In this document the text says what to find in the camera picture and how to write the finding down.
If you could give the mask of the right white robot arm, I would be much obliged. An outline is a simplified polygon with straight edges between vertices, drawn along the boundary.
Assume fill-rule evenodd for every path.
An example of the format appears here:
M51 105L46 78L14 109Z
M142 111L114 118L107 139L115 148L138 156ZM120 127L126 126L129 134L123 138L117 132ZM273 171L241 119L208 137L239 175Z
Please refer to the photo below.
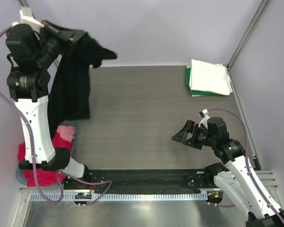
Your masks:
M205 117L199 124L188 120L171 139L214 151L220 162L204 169L205 184L217 186L230 198L245 215L247 227L284 227L284 209L260 181L240 142L230 138L223 118Z

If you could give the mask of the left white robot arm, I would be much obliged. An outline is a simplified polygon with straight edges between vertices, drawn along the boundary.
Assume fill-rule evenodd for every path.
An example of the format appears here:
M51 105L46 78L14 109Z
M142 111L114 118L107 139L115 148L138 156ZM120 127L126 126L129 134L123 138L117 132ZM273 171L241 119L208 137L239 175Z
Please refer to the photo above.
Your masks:
M48 123L48 68L61 55L70 56L82 30L59 28L46 22L39 32L28 24L18 24L6 32L7 56L12 66L7 78L10 97L23 123L25 158L19 162L22 170L41 168L75 177L82 189L91 184L85 166L71 157L66 148L54 148Z

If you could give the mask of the black t-shirt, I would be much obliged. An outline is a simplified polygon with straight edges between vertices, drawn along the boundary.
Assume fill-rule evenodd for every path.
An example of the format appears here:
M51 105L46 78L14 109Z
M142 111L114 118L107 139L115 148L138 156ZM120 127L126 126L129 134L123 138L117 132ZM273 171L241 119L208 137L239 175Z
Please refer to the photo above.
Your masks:
M102 47L85 34L69 57L63 56L48 96L48 124L50 137L63 121L90 118L89 67L99 68L103 60L116 60L117 54Z

